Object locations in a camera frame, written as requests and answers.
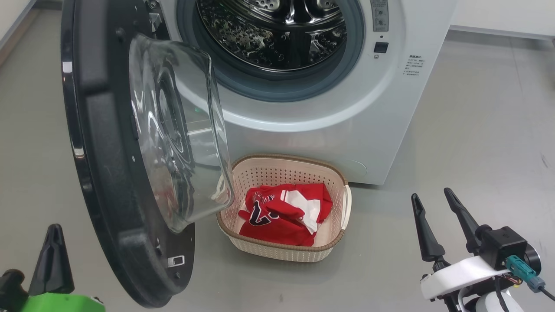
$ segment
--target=basket rim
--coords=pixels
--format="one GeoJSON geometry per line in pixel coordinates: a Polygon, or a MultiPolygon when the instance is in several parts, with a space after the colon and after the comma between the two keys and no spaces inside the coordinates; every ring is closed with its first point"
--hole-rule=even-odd
{"type": "MultiPolygon", "coordinates": [[[[232,168],[235,169],[235,167],[247,160],[247,159],[251,159],[251,158],[269,158],[269,159],[284,159],[284,160],[293,160],[293,161],[298,161],[298,162],[304,162],[304,163],[311,163],[311,164],[315,164],[315,165],[320,165],[323,167],[327,167],[333,171],[335,171],[335,173],[337,173],[341,179],[343,180],[343,182],[345,183],[345,185],[348,185],[349,183],[347,182],[347,179],[345,179],[345,176],[337,169],[335,168],[333,165],[331,165],[330,163],[327,162],[323,162],[321,160],[316,160],[316,159],[311,159],[311,158],[307,158],[307,157],[301,157],[301,156],[293,156],[293,155],[285,155],[285,154],[251,154],[251,155],[246,155],[244,157],[239,158],[238,160],[236,160],[233,163],[232,168]]],[[[315,251],[315,252],[320,252],[320,251],[324,251],[324,250],[328,250],[333,248],[335,245],[337,245],[337,243],[339,243],[339,241],[341,240],[341,238],[343,238],[343,235],[345,235],[345,230],[341,229],[339,231],[339,233],[337,234],[337,236],[335,237],[335,239],[328,243],[327,245],[324,246],[318,246],[318,247],[313,247],[313,246],[294,246],[294,245],[285,245],[285,244],[278,244],[278,243],[272,243],[269,241],[265,241],[265,240],[260,240],[260,239],[255,239],[255,238],[250,238],[250,237],[246,237],[240,234],[235,233],[234,231],[230,230],[228,227],[225,226],[224,221],[221,218],[221,214],[223,211],[218,212],[216,214],[216,218],[218,220],[218,225],[220,226],[220,229],[227,235],[236,239],[240,239],[240,240],[244,240],[244,241],[248,241],[249,243],[254,243],[257,245],[262,245],[262,246],[266,246],[266,247],[272,247],[272,248],[279,248],[279,249],[286,249],[286,250],[295,250],[295,251],[315,251]]]]}

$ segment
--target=washing machine door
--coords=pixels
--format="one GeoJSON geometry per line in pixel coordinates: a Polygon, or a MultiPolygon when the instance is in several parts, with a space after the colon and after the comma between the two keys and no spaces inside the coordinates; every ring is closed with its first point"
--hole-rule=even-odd
{"type": "Polygon", "coordinates": [[[66,0],[62,80],[79,182],[104,253],[139,304],[187,286],[194,222],[233,201],[209,56],[158,41],[143,0],[66,0]]]}

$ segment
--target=clothes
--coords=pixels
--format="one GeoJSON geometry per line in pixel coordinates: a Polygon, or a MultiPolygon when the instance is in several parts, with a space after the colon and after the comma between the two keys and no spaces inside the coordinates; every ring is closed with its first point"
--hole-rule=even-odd
{"type": "Polygon", "coordinates": [[[239,234],[286,245],[312,246],[318,224],[331,212],[326,185],[282,184],[251,188],[239,216],[246,220],[239,234]]]}

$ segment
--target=laundry basket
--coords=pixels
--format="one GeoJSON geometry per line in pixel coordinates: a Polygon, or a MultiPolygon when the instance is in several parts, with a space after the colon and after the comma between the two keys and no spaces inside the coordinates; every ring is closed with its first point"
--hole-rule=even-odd
{"type": "Polygon", "coordinates": [[[267,258],[317,262],[330,254],[345,234],[351,214],[351,190],[345,177],[333,166],[313,159],[277,154],[257,154],[233,165],[235,201],[217,214],[220,229],[240,250],[267,258]],[[313,246],[271,243],[239,234],[245,222],[238,216],[247,191],[261,185],[325,183],[333,207],[320,225],[313,246]]]}

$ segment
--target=basket handle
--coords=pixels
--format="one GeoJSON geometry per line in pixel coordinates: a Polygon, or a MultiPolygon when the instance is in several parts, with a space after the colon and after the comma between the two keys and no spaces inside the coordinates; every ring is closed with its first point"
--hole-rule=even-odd
{"type": "Polygon", "coordinates": [[[351,189],[348,185],[345,186],[345,194],[343,195],[343,212],[341,214],[341,229],[345,230],[351,217],[351,189]]]}

